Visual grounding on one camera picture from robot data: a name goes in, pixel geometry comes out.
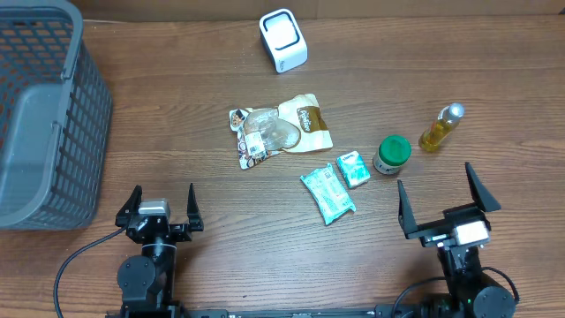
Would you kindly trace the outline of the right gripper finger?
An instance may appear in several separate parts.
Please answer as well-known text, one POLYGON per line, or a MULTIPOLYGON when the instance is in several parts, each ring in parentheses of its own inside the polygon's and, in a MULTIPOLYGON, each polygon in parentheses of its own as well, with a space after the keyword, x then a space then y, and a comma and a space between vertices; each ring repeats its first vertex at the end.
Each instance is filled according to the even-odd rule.
POLYGON ((418 225, 411 208, 409 197, 400 179, 397 180, 397 187, 399 195, 398 222, 403 230, 404 236, 409 239, 410 235, 418 230, 418 225))
POLYGON ((480 181, 470 162, 465 163, 465 171, 474 203, 483 212, 494 212, 501 209, 501 204, 480 181))

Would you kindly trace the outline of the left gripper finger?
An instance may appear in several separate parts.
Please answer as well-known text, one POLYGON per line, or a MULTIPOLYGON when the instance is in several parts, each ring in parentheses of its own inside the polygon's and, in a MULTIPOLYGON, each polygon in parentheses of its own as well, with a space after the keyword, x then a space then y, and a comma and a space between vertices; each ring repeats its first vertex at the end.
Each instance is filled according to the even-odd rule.
POLYGON ((117 216, 130 216, 131 214, 135 214, 139 209, 141 201, 142 187, 140 185, 136 185, 129 199, 117 212, 117 216))
POLYGON ((204 231, 204 223, 196 201, 193 183, 189 186, 186 214, 190 231, 204 231))

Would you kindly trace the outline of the small teal tissue pack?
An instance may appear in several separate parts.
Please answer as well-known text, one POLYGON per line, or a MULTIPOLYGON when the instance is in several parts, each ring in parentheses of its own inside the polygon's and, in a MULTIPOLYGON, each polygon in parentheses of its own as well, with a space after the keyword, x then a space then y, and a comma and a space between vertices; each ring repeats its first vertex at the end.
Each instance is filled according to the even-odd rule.
POLYGON ((336 164, 350 189, 363 185, 371 177, 370 171, 358 151, 337 157, 336 164))

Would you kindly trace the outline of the green lid jar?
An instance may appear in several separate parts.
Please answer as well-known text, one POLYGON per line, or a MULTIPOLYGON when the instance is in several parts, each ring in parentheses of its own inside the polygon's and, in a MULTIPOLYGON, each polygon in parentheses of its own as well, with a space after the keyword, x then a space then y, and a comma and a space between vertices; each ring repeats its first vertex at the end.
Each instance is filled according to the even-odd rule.
POLYGON ((411 156, 411 144, 401 135, 389 135, 379 145, 373 166, 381 174, 394 175, 411 156))

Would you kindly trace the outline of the yellow drink bottle silver cap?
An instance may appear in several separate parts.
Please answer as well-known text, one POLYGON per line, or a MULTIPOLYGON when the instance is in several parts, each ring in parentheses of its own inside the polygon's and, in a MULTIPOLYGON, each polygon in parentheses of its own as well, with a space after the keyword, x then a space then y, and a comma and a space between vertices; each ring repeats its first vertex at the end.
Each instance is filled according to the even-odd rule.
POLYGON ((458 127, 465 114, 461 103, 451 103, 443 108, 431 126, 419 138, 418 145, 428 152, 435 152, 441 143, 458 127))

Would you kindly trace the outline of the mint green snack packet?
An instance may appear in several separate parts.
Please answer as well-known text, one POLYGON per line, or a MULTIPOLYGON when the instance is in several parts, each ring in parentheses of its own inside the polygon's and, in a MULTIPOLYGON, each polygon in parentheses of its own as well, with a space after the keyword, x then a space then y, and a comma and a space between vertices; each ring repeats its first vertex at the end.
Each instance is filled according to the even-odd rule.
POLYGON ((300 179, 316 201, 325 225, 330 225, 347 212, 357 210, 331 163, 300 179))

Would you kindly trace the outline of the brown nut pouch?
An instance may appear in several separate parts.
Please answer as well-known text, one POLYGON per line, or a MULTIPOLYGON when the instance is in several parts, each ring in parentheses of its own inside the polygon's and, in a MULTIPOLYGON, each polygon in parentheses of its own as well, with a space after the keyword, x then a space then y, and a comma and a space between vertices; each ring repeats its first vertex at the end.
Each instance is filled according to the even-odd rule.
POLYGON ((314 94, 297 95, 276 107, 231 110, 229 120, 243 170, 282 152, 303 154, 333 147, 314 94))

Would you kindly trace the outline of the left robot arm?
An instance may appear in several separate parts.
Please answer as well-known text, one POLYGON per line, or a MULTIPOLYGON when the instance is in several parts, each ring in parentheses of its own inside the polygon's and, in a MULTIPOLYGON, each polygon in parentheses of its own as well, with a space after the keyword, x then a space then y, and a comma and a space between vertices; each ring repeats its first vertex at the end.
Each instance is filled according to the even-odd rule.
POLYGON ((117 271, 122 291, 121 317, 186 317, 187 310, 173 299, 177 244, 192 241, 195 231, 203 231, 195 192, 189 187, 187 220, 170 222, 166 199, 145 201, 137 185, 116 215, 116 226, 136 244, 139 255, 126 259, 117 271))

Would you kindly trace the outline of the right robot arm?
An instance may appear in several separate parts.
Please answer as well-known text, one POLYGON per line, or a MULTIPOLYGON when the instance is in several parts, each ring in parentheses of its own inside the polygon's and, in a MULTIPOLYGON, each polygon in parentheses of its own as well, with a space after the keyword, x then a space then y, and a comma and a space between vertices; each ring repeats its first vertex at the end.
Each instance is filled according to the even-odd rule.
POLYGON ((510 318, 520 302, 514 282, 502 271, 484 267, 479 249, 490 242, 491 225, 488 212, 501 209, 501 204, 482 184, 471 163, 465 164, 472 202, 442 212, 437 221, 418 224, 403 182, 398 181, 398 221, 407 239, 418 239, 423 247, 435 247, 442 267, 442 276, 428 278, 407 287, 391 308, 392 317, 500 317, 510 318), (412 305, 406 313, 399 306, 414 289, 443 281, 444 294, 433 294, 412 305))

